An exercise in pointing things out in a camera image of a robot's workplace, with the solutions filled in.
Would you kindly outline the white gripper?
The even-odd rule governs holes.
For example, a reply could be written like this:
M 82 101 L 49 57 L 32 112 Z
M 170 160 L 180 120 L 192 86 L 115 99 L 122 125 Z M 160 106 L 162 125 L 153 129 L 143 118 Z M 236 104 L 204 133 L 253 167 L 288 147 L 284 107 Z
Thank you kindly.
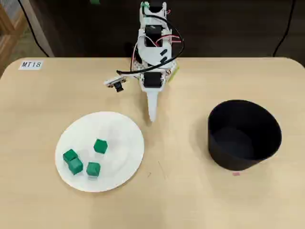
M 158 93 L 164 89 L 165 76 L 162 72 L 145 72 L 140 77 L 140 86 L 147 92 L 148 114 L 151 122 L 156 120 Z

